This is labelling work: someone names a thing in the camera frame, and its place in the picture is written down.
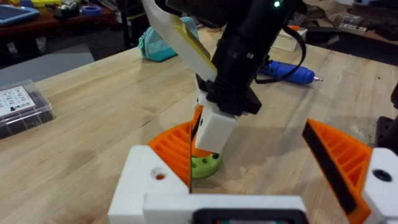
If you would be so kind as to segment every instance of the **teal bag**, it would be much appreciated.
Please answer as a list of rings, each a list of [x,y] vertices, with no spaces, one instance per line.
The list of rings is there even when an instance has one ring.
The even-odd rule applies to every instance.
[[[198,29],[195,21],[191,17],[183,17],[181,21],[187,29],[199,39]],[[149,27],[139,38],[138,48],[143,58],[162,62],[170,57],[177,55],[175,51],[164,41],[154,28]]]

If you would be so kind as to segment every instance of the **black panel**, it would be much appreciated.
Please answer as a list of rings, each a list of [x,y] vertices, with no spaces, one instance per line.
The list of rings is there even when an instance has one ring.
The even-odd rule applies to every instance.
[[[201,209],[193,213],[192,224],[215,224],[217,221],[285,221],[308,224],[305,214],[293,209]]]

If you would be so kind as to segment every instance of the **gray floor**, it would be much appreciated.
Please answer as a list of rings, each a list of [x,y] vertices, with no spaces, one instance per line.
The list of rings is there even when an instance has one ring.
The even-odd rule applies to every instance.
[[[94,62],[86,44],[69,47],[0,70],[0,86],[31,79],[33,82]]]

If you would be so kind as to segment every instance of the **orange 3d-printed part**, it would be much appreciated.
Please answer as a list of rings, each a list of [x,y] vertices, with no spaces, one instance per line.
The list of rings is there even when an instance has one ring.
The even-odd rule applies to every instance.
[[[361,197],[371,148],[323,123],[308,119],[303,137],[350,224],[363,223],[370,209]]]
[[[191,140],[192,122],[172,127],[148,142],[154,152],[188,186],[191,186]]]

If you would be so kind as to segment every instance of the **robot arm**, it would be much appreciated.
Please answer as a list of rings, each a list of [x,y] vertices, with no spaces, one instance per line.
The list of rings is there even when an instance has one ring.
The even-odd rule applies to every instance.
[[[302,0],[168,0],[167,5],[196,16],[204,24],[227,24],[213,58],[177,16],[154,0],[142,0],[151,26],[197,73],[195,107],[203,106],[192,130],[193,156],[220,153],[242,114],[257,114],[261,102],[250,85],[281,28]]]

